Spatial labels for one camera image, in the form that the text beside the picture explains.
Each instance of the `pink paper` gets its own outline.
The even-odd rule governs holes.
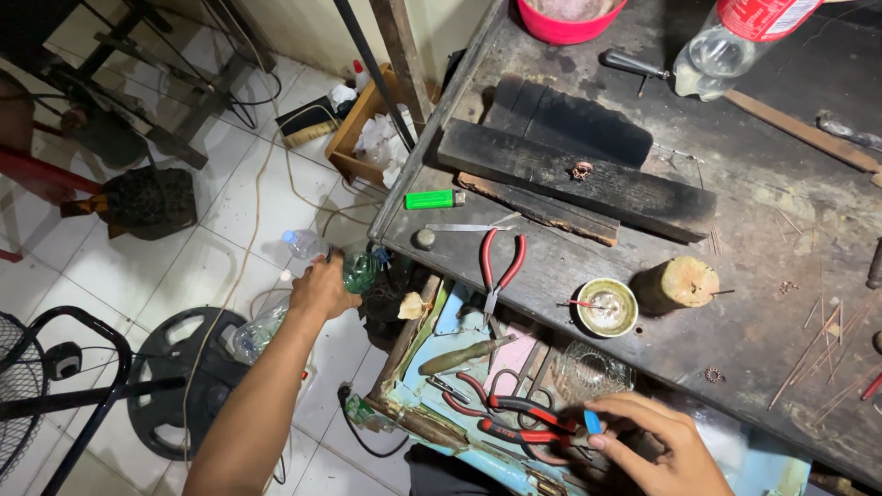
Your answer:
[[[487,380],[484,381],[485,391],[490,390],[493,378],[496,377],[497,372],[503,369],[512,369],[515,372],[520,372],[520,369],[524,367],[524,363],[527,361],[527,357],[530,356],[530,351],[533,350],[536,344],[536,338],[519,324],[510,324],[505,331],[505,335],[509,334],[515,334],[518,336],[518,340],[511,344],[506,344],[497,350],[496,360],[490,366],[490,374],[487,376]],[[497,382],[495,394],[510,395],[517,383],[518,378],[508,373],[504,374]]]

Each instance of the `green lighter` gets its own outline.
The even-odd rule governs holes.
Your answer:
[[[416,210],[419,208],[462,207],[465,204],[466,193],[462,190],[408,193],[404,197],[404,207],[407,210]]]

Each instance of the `white tiled floor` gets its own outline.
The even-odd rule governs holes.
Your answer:
[[[119,0],[93,0],[91,4],[111,20],[124,13]],[[200,69],[216,72],[230,55],[222,35],[186,19],[166,15],[176,32],[171,40]],[[71,64],[79,64],[95,47],[92,35],[106,28],[79,7],[49,40],[47,48]],[[155,35],[140,26],[133,36],[144,46],[171,59]],[[32,91],[47,92],[36,79],[0,61]],[[276,70],[282,89],[280,113],[314,100],[340,82],[299,62],[280,58]],[[102,84],[141,98],[158,122],[172,123],[186,112],[181,103],[186,85],[153,67],[114,54],[96,76]],[[275,80],[247,74],[234,86],[243,101],[266,98],[275,91]],[[62,101],[54,101],[64,109]],[[349,217],[369,222],[376,203],[385,194],[365,183],[344,184],[324,158],[330,137],[307,143],[287,153],[268,140],[276,129],[273,106],[250,108],[256,130],[248,129],[235,115],[211,117],[191,144],[208,156],[196,171],[156,152],[161,168],[179,167],[194,176],[200,223],[198,226],[147,242],[131,236],[109,241],[107,227],[95,216],[62,220],[52,207],[21,187],[0,177],[0,248],[21,248],[24,260],[0,261],[0,311],[25,322],[47,309],[75,305],[125,334],[137,349],[164,319],[181,310],[204,304],[221,304],[238,276],[256,220],[255,180],[260,181],[260,225],[241,284],[229,307],[247,315],[254,297],[270,288],[290,287],[306,265],[293,260],[280,235],[285,229],[326,229],[325,237],[346,246],[365,243],[367,226],[323,208],[348,209]],[[38,110],[37,118],[57,125],[52,114]],[[106,182],[117,172],[70,141],[37,133],[33,155],[58,167]],[[297,192],[291,192],[288,166]],[[274,303],[281,293],[262,297]],[[254,302],[260,308],[264,301]],[[75,341],[80,346],[108,346],[108,342],[69,318],[51,322],[39,339],[44,347]],[[84,368],[96,368],[52,384],[52,392],[104,387],[116,373],[114,353],[108,349],[84,351]],[[366,494],[405,496],[409,472],[402,450],[383,460],[365,453],[343,423],[336,389],[352,380],[355,391],[366,393],[385,361],[373,349],[355,311],[344,313],[325,326],[315,347],[318,368],[312,388],[298,405],[291,426],[291,442],[284,456],[288,469],[284,485],[273,483],[274,496]],[[75,436],[91,415],[91,408],[56,412],[44,417],[33,444],[19,466],[3,483],[4,496],[39,494],[67,453]],[[402,433],[363,432],[377,450],[394,446]],[[118,402],[69,476],[61,494],[79,496],[108,493],[123,496],[176,496],[183,489],[186,468],[154,455],[138,440],[129,423],[124,402]]]

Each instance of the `red bottle label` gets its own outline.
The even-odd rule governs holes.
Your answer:
[[[775,41],[803,23],[824,0],[719,0],[717,16],[750,41]]]

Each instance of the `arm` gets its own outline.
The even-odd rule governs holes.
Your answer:
[[[647,496],[733,496],[688,415],[637,393],[599,396],[585,403],[585,408],[607,421],[602,422],[607,424],[604,433],[590,436],[588,444],[621,467]],[[635,426],[652,433],[665,447],[654,461],[642,458],[616,439],[618,432]]]
[[[259,496],[291,428],[303,369],[329,319],[361,304],[343,288],[343,254],[295,279],[276,335],[214,419],[183,488],[184,496]]]

